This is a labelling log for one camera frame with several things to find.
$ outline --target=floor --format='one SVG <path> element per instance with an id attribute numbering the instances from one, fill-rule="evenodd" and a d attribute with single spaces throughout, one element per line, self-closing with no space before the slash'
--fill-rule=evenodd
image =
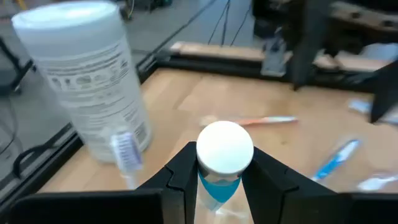
<path id="1" fill-rule="evenodd" d="M 32 2 L 48 2 L 49 0 L 35 0 Z M 169 40 L 165 47 L 174 42 L 183 40 L 187 42 L 200 42 L 219 44 L 221 42 L 224 20 L 215 30 L 210 40 L 215 25 L 220 18 L 227 0 L 174 0 L 170 7 L 156 9 L 152 13 L 136 10 L 132 21 L 126 23 L 127 35 L 134 53 L 134 60 L 140 61 L 145 54 L 161 44 L 167 37 L 184 26 L 184 29 Z M 253 18 L 250 11 L 251 1 L 232 0 L 229 9 L 228 26 L 225 33 L 225 45 L 243 47 L 261 47 L 261 41 L 252 36 Z M 201 9 L 206 9 L 193 21 L 190 19 Z M 12 51 L 20 56 L 21 61 L 29 57 L 23 46 L 18 41 L 9 22 L 0 21 L 0 35 Z M 396 55 L 396 47 L 387 47 L 381 55 L 375 57 L 391 58 Z M 1 58 L 1 69 L 5 59 Z M 23 150 L 43 143 L 69 122 L 68 116 L 58 106 L 52 92 L 47 87 L 44 79 L 38 73 L 29 72 L 22 82 L 22 94 L 0 98 L 1 119 L 12 127 L 10 109 L 15 108 L 18 122 L 17 137 L 21 140 Z M 0 129 L 0 146 L 4 147 L 10 137 Z M 0 155 L 0 180 L 9 173 L 11 163 L 17 156 L 18 148 L 13 144 L 9 152 Z"/>

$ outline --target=white cylindrical container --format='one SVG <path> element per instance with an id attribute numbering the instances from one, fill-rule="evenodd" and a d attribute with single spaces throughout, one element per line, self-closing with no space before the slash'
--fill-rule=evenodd
<path id="1" fill-rule="evenodd" d="M 233 196 L 253 154 L 250 135 L 236 123 L 217 121 L 199 134 L 198 194 L 209 210 L 216 211 Z"/>
<path id="2" fill-rule="evenodd" d="M 139 149 L 151 130 L 119 8 L 107 1 L 50 4 L 12 18 L 18 37 L 99 160 L 114 162 L 101 135 L 123 118 Z"/>

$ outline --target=blue label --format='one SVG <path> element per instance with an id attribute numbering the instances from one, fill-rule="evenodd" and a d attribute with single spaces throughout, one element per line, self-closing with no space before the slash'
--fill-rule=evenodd
<path id="1" fill-rule="evenodd" d="M 238 189 L 241 178 L 234 181 L 219 180 L 215 183 L 207 182 L 199 172 L 200 180 L 207 192 L 218 202 L 225 203 Z"/>

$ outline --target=white bottle cap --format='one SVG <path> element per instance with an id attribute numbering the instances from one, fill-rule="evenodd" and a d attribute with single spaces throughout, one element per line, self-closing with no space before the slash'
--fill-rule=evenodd
<path id="1" fill-rule="evenodd" d="M 211 123 L 199 134 L 199 163 L 220 176 L 242 172 L 250 164 L 253 154 L 253 141 L 249 133 L 234 122 Z"/>

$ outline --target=wooden tabletop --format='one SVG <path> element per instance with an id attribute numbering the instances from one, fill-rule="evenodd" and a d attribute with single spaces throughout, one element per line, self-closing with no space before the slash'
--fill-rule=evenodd
<path id="1" fill-rule="evenodd" d="M 216 49 L 223 56 L 261 57 L 258 50 L 206 47 L 179 43 L 174 50 L 194 46 L 201 54 Z M 385 62 L 374 62 L 372 69 Z M 357 191 L 358 182 L 374 173 L 398 171 L 398 131 L 372 125 L 363 114 L 349 110 L 348 101 L 369 100 L 370 95 L 306 86 L 298 92 L 285 83 L 267 82 L 186 70 L 158 69 L 142 92 L 153 128 L 153 140 L 144 151 L 139 183 L 154 175 L 189 141 L 196 141 L 200 120 L 207 115 L 220 119 L 291 115 L 298 123 L 247 126 L 254 145 L 307 177 L 312 176 L 340 144 L 360 138 L 363 145 L 354 156 L 323 182 L 338 191 Z M 94 160 L 86 147 L 80 149 L 41 189 L 71 192 L 126 189 L 112 164 Z M 398 192 L 390 184 L 383 192 Z M 244 202 L 239 188 L 237 198 Z"/>

